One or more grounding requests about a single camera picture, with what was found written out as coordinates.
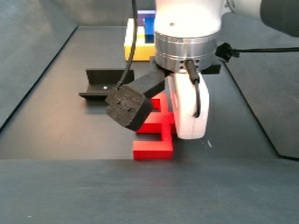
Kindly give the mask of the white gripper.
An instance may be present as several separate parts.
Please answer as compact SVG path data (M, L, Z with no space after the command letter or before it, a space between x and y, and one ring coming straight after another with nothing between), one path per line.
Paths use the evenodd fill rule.
M201 75L200 84L200 115L196 112L196 91L185 72L168 76L168 87L172 101L172 112L176 134L180 139L197 139L205 134L209 113L209 91Z

